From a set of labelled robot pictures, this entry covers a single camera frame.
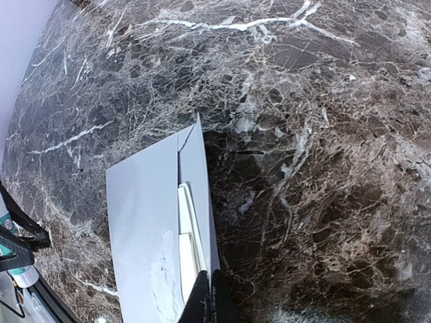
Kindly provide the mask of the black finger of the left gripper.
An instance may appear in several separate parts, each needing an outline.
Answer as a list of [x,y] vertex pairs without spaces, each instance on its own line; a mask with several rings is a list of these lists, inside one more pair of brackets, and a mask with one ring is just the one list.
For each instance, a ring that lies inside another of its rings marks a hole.
[[20,239],[29,245],[32,251],[49,248],[50,237],[47,230],[37,224],[37,222],[35,222],[20,208],[2,183],[0,183],[0,187],[1,196],[3,197],[5,206],[11,215],[12,221],[31,234],[31,236],[20,236]]
[[3,226],[1,226],[1,247],[9,251],[1,256],[1,272],[34,264],[34,255],[30,247]]

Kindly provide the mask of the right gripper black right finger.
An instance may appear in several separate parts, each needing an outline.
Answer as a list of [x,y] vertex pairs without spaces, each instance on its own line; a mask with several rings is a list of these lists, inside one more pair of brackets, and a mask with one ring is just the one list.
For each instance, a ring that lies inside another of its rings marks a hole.
[[230,296],[223,272],[213,272],[211,278],[211,321],[215,323],[238,323],[239,316]]

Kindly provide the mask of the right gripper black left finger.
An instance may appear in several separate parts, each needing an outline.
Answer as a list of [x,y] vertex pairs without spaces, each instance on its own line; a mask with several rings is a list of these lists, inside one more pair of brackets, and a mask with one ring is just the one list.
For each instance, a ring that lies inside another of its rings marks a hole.
[[210,312],[209,277],[207,271],[200,271],[180,317],[180,323],[209,323]]

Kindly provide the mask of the green glue stick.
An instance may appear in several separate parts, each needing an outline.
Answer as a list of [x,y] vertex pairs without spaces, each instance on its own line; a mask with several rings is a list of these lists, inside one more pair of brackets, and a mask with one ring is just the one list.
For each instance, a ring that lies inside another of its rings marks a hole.
[[39,279],[34,257],[28,248],[18,242],[17,230],[9,211],[1,209],[1,272],[7,271],[22,289],[33,286]]

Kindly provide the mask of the grey envelope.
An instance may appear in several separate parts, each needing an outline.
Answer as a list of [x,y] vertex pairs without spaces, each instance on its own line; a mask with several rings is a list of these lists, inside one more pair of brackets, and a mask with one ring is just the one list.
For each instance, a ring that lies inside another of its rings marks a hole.
[[178,186],[193,198],[207,273],[220,267],[200,122],[106,171],[115,281],[124,322],[178,322],[184,301],[178,247]]

